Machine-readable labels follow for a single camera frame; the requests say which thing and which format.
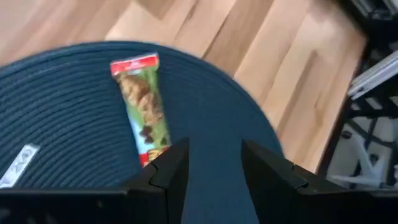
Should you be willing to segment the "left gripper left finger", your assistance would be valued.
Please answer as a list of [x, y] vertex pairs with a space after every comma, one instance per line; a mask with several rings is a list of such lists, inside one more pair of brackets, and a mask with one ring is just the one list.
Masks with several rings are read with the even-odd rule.
[[182, 138], [126, 182], [129, 223], [180, 223], [187, 192], [189, 138]]

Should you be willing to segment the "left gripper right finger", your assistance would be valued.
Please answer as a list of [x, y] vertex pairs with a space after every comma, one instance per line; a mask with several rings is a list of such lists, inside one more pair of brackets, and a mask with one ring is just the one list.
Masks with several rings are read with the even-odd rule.
[[366, 193], [352, 192], [244, 140], [241, 162], [260, 223], [365, 222]]

